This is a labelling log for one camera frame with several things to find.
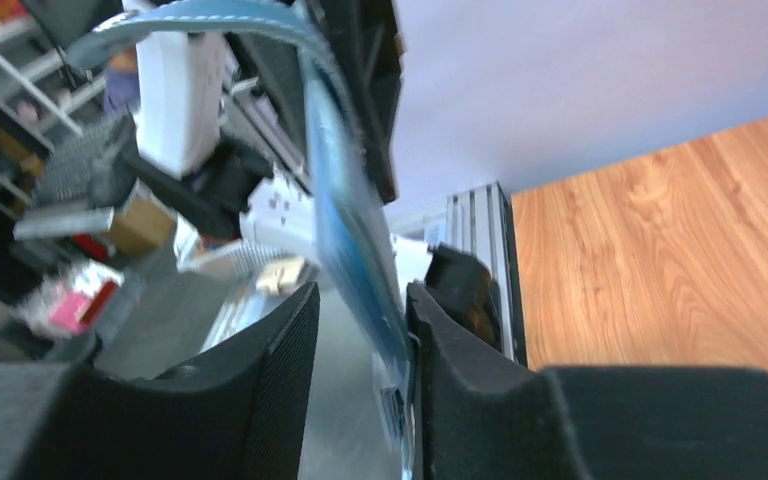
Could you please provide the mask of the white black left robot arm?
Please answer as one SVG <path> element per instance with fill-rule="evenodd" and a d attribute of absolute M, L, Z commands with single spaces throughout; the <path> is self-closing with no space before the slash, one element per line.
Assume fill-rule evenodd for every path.
<path fill-rule="evenodd" d="M 78 51 L 135 46 L 139 55 L 137 143 L 163 172 L 199 168 L 219 139 L 216 107 L 229 34 L 259 36 L 249 50 L 293 133 L 312 146 L 329 211 L 324 236 L 347 231 L 342 248 L 390 251 L 384 204 L 396 198 L 390 140 L 401 89 L 398 25 L 388 1 L 171 1 L 126 6 Z"/>

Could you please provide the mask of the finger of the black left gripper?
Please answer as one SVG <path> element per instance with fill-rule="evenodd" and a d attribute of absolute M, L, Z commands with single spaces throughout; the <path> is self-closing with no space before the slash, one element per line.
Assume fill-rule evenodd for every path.
<path fill-rule="evenodd" d="M 313 1 L 315 22 L 325 34 L 348 82 L 364 131 L 366 172 L 383 203 L 397 199 L 391 140 L 402 88 L 403 45 L 390 0 Z"/>

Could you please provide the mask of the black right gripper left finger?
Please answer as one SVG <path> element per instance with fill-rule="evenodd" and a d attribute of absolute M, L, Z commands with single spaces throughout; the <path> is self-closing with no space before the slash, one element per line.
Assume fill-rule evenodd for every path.
<path fill-rule="evenodd" d="M 294 479 L 318 286 L 153 379 L 0 363 L 0 479 Z"/>

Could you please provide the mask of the blue leather card holder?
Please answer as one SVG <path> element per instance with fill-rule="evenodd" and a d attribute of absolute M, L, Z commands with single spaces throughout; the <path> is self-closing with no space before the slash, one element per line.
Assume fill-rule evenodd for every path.
<path fill-rule="evenodd" d="M 404 479 L 414 478 L 414 350 L 391 234 L 361 162 L 362 130 L 347 83 L 322 33 L 296 7 L 277 1 L 174 1 L 117 14 L 67 49 L 78 68 L 108 59 L 155 32 L 247 33 L 296 48 L 304 91 L 315 246 L 325 271 L 373 350 L 375 387 Z"/>

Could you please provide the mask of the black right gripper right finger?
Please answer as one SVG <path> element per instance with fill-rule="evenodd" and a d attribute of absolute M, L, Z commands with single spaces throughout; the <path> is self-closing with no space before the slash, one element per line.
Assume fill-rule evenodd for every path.
<path fill-rule="evenodd" d="M 422 479 L 768 479 L 768 372 L 531 371 L 407 289 Z"/>

